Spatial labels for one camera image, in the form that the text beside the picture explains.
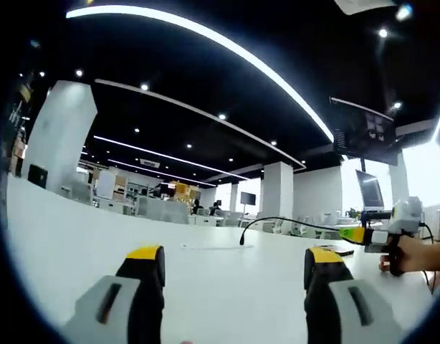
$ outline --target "ceiling vent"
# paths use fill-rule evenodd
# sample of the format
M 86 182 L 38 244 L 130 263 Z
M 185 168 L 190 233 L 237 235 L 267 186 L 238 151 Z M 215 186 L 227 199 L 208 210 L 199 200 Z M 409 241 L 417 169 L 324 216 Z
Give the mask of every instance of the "ceiling vent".
M 155 161 L 141 159 L 140 163 L 142 165 L 144 165 L 144 166 L 147 166 L 147 167 L 153 167 L 153 168 L 159 168 L 160 167 L 160 163 L 157 163 Z

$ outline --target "ceiling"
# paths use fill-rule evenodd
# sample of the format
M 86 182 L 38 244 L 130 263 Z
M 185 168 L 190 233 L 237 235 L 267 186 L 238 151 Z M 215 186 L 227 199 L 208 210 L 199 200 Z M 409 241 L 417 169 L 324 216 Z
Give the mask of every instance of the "ceiling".
M 398 22 L 395 7 L 347 16 L 333 0 L 299 1 L 297 7 L 288 1 L 274 6 L 251 1 L 126 2 L 186 17 L 232 39 L 280 74 L 330 129 L 336 128 L 330 96 L 382 113 L 401 101 L 403 107 L 395 115 L 397 126 L 438 117 L 437 3 L 416 1 L 414 17 Z M 64 12 L 70 8 L 64 4 L 53 9 L 56 16 L 50 19 L 48 31 L 36 24 L 35 36 L 41 42 L 39 68 L 46 76 L 33 83 L 31 118 L 56 80 L 91 84 L 98 114 L 86 141 L 89 155 L 82 158 L 110 165 L 115 163 L 109 158 L 131 165 L 139 165 L 135 159 L 144 158 L 160 162 L 161 172 L 196 181 L 219 175 L 107 143 L 95 139 L 97 135 L 222 171 L 257 165 L 254 171 L 241 174 L 245 178 L 261 176 L 259 166 L 277 161 L 300 167 L 218 121 L 165 100 L 95 82 L 102 79 L 134 87 L 144 82 L 151 92 L 215 116 L 223 113 L 228 123 L 268 143 L 277 141 L 276 147 L 294 159 L 305 159 L 306 171 L 340 164 L 333 152 L 305 157 L 309 150 L 330 141 L 286 92 L 233 52 L 155 19 L 104 14 L 66 20 Z M 381 27 L 389 30 L 385 40 L 377 35 Z M 81 79 L 75 76 L 77 68 L 84 71 Z M 27 125 L 29 134 L 33 122 Z M 429 134 L 430 130 L 419 133 L 419 140 L 428 139 Z M 407 136 L 403 143 L 416 142 L 415 135 Z

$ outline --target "human hand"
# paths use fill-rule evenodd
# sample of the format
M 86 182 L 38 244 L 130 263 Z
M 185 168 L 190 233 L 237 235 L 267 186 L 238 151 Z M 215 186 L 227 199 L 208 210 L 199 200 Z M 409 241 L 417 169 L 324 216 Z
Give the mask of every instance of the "human hand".
M 398 241 L 398 247 L 403 251 L 403 258 L 398 262 L 398 268 L 403 272 L 421 271 L 428 269 L 429 245 L 421 243 L 418 239 L 403 235 Z M 379 270 L 389 271 L 389 256 L 381 256 Z

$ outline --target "person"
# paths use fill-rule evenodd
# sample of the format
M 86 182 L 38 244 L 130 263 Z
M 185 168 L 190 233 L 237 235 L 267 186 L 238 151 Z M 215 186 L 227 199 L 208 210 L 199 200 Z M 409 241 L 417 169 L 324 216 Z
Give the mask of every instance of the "person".
M 403 251 L 403 259 L 398 263 L 398 268 L 403 272 L 437 271 L 436 276 L 429 281 L 431 291 L 437 290 L 440 286 L 440 242 L 428 245 L 404 235 L 400 238 L 398 247 Z M 379 269 L 389 271 L 388 256 L 381 256 Z
M 198 209 L 204 209 L 204 207 L 199 205 L 199 200 L 198 199 L 195 199 L 194 200 L 194 207 L 191 210 L 191 213 L 192 214 L 197 214 L 198 213 Z
M 215 210 L 221 210 L 217 202 L 214 202 L 214 205 L 211 207 L 211 216 L 215 215 Z

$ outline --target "person's arm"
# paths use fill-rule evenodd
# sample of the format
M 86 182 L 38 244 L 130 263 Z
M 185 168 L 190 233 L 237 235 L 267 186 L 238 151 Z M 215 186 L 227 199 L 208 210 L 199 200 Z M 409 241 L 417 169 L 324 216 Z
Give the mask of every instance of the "person's arm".
M 427 245 L 418 239 L 402 236 L 398 246 L 403 251 L 403 259 L 399 263 L 402 271 L 440 271 L 440 242 Z M 388 271 L 388 261 L 388 256 L 382 256 L 379 269 Z

